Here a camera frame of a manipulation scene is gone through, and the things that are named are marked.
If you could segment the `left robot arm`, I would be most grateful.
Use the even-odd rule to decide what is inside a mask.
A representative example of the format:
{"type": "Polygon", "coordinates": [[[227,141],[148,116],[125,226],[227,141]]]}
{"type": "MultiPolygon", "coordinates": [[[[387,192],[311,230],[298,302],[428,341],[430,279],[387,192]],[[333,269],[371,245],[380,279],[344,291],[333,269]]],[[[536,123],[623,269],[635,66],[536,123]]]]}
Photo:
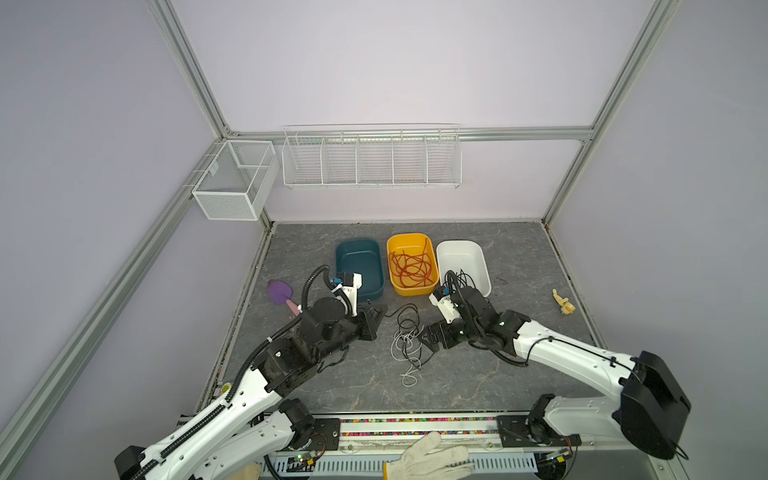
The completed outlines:
{"type": "Polygon", "coordinates": [[[357,341],[373,341],[385,306],[359,305],[359,273],[330,277],[316,268],[302,288],[299,314],[259,344],[230,388],[183,426],[145,447],[129,446],[114,460],[122,479],[226,479],[263,456],[310,444],[314,418],[291,393],[346,356],[357,341]]]}

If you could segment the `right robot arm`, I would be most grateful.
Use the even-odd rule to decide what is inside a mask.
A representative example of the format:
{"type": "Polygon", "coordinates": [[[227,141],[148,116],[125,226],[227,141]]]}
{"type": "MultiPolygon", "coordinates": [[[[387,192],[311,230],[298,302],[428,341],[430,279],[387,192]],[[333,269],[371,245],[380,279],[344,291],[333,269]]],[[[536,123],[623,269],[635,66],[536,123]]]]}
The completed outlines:
{"type": "Polygon", "coordinates": [[[467,343],[515,367],[540,363],[597,391],[592,398],[541,395],[524,423],[535,444],[587,435],[623,438],[662,460],[687,456],[680,441],[692,404],[660,356],[612,352],[560,334],[523,313],[499,312],[454,272],[447,273],[429,299],[442,315],[419,335],[431,351],[467,343]]]}

